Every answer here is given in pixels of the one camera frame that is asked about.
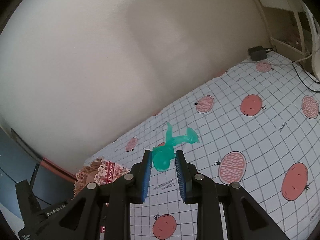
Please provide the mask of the green translucent toy figure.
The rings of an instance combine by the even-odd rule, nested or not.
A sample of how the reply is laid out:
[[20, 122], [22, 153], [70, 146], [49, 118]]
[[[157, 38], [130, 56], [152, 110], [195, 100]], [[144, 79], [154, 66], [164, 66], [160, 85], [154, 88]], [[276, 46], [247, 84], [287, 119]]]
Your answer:
[[154, 168], [159, 172], [166, 171], [170, 167], [171, 160], [175, 158], [175, 146], [183, 143], [194, 144], [198, 142], [200, 141], [197, 133], [190, 127], [187, 128], [185, 135], [173, 137], [172, 125], [167, 122], [164, 144], [154, 147], [151, 151]]

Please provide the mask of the dark blue refrigerator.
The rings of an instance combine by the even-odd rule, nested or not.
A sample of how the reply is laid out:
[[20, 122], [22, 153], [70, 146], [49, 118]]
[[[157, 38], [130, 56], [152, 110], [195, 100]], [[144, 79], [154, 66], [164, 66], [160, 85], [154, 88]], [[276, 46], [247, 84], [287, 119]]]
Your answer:
[[55, 175], [29, 156], [1, 131], [1, 204], [21, 218], [16, 183], [33, 183], [32, 191], [42, 209], [73, 198], [74, 184]]

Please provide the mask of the floral pink gift box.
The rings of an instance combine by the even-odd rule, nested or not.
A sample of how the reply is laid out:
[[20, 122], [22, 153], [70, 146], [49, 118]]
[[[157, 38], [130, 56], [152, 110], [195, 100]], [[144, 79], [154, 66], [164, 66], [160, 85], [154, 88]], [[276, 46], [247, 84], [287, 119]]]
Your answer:
[[127, 173], [130, 173], [130, 169], [104, 158], [97, 158], [76, 174], [74, 196], [89, 183], [97, 183], [99, 186], [109, 184]]

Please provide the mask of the pomegranate grid tablecloth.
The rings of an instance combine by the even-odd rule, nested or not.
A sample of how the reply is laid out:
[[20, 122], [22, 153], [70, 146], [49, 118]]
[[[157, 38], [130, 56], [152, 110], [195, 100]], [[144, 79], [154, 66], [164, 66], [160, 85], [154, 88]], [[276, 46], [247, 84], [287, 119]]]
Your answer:
[[130, 168], [165, 139], [188, 127], [198, 143], [180, 144], [187, 162], [222, 183], [219, 165], [240, 152], [246, 169], [240, 185], [290, 239], [307, 239], [319, 221], [319, 118], [308, 118], [303, 98], [319, 100], [319, 83], [297, 64], [271, 52], [268, 72], [251, 60], [195, 88], [156, 116], [86, 160], [104, 158]]

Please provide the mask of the black power adapter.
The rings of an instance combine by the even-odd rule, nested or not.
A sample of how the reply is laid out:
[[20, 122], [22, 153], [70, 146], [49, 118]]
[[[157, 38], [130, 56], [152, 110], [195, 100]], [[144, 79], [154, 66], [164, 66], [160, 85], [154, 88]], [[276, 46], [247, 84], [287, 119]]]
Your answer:
[[256, 46], [248, 49], [249, 57], [252, 61], [257, 62], [267, 59], [267, 52], [264, 47]]

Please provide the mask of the white lattice shelf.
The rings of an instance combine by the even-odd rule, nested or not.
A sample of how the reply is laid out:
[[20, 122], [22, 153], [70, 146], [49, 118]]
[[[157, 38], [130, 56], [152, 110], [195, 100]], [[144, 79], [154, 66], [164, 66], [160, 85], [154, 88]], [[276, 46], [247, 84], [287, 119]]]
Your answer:
[[302, 0], [254, 0], [276, 52], [319, 79], [319, 23]]

